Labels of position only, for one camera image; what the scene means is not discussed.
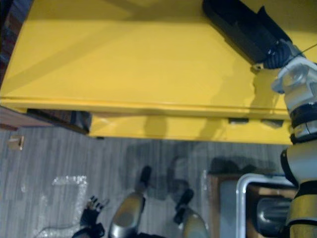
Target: bubble wrap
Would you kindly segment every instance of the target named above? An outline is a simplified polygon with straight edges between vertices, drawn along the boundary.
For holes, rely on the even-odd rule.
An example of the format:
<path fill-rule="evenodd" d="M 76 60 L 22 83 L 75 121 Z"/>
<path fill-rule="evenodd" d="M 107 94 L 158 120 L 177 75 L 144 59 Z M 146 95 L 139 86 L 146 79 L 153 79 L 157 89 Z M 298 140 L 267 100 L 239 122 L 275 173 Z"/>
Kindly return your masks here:
<path fill-rule="evenodd" d="M 86 203 L 86 191 L 88 187 L 87 177 L 86 176 L 63 176 L 56 177 L 53 182 L 53 186 L 63 186 L 63 185 L 77 185 L 78 194 L 75 203 L 75 212 L 74 217 L 71 222 L 71 225 L 65 227 L 44 227 L 45 214 L 44 210 L 47 206 L 48 200 L 45 195 L 42 195 L 40 198 L 40 214 L 39 214 L 39 224 L 38 227 L 41 227 L 42 230 L 35 231 L 35 238 L 67 238 L 72 237 L 72 235 L 80 229 L 79 221 Z"/>

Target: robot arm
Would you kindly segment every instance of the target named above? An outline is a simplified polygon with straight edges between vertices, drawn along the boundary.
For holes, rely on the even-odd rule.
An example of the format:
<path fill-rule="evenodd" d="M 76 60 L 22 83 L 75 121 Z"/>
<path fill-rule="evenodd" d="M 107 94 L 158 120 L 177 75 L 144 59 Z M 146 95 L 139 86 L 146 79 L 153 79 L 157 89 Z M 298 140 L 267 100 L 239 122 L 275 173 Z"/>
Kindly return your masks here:
<path fill-rule="evenodd" d="M 284 94 L 292 146 L 281 154 L 286 177 L 298 187 L 282 237 L 317 236 L 317 65 L 306 59 L 264 7 L 239 0 L 204 0 L 205 14 L 254 63 L 281 68 L 272 89 Z"/>

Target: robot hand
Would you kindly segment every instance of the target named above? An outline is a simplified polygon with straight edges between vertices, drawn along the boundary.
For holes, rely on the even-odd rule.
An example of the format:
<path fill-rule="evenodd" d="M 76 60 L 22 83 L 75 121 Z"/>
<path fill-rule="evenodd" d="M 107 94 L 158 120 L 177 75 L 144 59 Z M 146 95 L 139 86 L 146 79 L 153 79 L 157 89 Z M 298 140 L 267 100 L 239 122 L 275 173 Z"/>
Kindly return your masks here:
<path fill-rule="evenodd" d="M 80 218 L 80 226 L 83 226 L 84 228 L 76 232 L 72 238 L 103 237 L 105 235 L 104 227 L 101 223 L 96 224 L 96 222 L 98 215 L 108 203 L 108 199 L 99 202 L 95 196 L 92 196 L 87 202 L 86 208 Z"/>

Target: yellow tabletop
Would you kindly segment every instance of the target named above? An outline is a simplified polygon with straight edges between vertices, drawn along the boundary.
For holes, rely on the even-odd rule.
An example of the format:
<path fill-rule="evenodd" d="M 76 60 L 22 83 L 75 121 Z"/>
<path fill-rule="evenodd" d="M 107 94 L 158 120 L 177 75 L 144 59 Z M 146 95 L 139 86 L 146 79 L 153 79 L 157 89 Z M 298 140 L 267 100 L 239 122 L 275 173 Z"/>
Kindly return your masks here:
<path fill-rule="evenodd" d="M 314 0 L 245 0 L 305 49 Z M 317 61 L 317 48 L 306 56 Z M 213 28 L 202 0 L 35 0 L 1 92 L 11 108 L 287 119 L 270 83 Z"/>

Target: gray carpet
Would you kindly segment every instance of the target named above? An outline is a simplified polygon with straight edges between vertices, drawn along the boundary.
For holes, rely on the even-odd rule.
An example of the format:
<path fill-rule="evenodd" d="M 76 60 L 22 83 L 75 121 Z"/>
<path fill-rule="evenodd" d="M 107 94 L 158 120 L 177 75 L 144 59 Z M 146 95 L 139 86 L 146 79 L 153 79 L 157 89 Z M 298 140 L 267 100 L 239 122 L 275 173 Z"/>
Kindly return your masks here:
<path fill-rule="evenodd" d="M 25 136 L 22 151 L 8 149 L 6 142 L 13 134 Z M 75 208 L 83 201 L 79 199 L 80 189 L 85 200 L 92 194 L 110 199 L 99 217 L 107 227 L 144 165 L 153 167 L 153 176 L 140 230 L 174 238 L 179 232 L 172 222 L 174 200 L 183 187 L 193 188 L 196 195 L 191 205 L 208 219 L 202 174 L 209 171 L 214 157 L 229 158 L 241 168 L 251 164 L 278 173 L 283 148 L 128 138 L 96 140 L 56 127 L 0 131 L 0 238 L 32 238 L 43 227 L 75 223 L 80 212 Z M 67 175 L 86 176 L 87 188 L 52 185 L 56 177 Z M 175 190 L 168 185 L 171 179 L 179 185 Z"/>

